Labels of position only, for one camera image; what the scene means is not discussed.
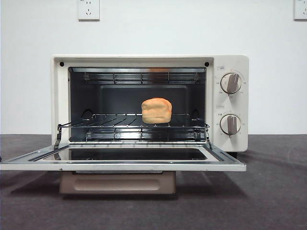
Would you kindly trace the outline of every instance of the oven door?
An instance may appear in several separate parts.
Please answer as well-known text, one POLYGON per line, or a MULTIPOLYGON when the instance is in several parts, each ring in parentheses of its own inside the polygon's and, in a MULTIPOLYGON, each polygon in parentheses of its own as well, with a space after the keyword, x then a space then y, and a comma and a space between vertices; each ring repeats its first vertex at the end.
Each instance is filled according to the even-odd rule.
POLYGON ((246 171, 246 165, 206 144, 52 146, 0 164, 1 170, 35 171, 246 171))

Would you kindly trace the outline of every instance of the small bread roll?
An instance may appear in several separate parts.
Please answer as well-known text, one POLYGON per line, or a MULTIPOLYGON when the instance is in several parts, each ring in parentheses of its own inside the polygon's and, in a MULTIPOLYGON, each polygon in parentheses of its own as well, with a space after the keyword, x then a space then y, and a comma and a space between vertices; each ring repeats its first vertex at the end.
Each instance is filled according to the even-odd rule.
POLYGON ((172 104, 164 98, 152 98, 142 103, 142 118, 147 124, 168 123, 172 116, 172 104))

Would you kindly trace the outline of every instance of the wall outlet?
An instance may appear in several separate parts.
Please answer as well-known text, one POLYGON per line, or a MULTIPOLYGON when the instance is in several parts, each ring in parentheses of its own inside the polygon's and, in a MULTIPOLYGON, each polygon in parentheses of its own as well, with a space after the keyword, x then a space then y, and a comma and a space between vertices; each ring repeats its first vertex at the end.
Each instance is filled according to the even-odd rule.
POLYGON ((294 20, 307 20, 307 0, 294 0, 294 20))
POLYGON ((79 21, 99 21, 100 20, 100 0, 78 0, 79 21))

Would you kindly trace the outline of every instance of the knob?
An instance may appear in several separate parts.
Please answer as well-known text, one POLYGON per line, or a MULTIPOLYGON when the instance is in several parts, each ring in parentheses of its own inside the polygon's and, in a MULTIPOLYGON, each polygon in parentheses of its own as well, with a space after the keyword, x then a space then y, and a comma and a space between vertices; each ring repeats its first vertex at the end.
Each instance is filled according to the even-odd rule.
POLYGON ((221 80, 221 87, 226 93, 236 93, 241 84, 241 78, 237 73, 228 73, 221 80))
POLYGON ((224 133, 234 135, 240 130, 241 122, 236 115, 229 114, 221 119, 220 127, 224 133))

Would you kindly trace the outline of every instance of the gray table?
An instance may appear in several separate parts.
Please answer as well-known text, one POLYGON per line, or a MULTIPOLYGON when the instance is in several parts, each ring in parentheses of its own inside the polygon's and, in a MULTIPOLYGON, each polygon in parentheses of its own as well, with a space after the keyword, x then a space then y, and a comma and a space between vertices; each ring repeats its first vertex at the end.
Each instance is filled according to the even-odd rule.
MULTIPOLYGON (((2 135, 4 160, 50 145, 2 135)), ((251 135, 247 172, 178 172, 176 196, 60 195, 59 172, 1 172, 1 230, 307 229, 307 135, 251 135)))

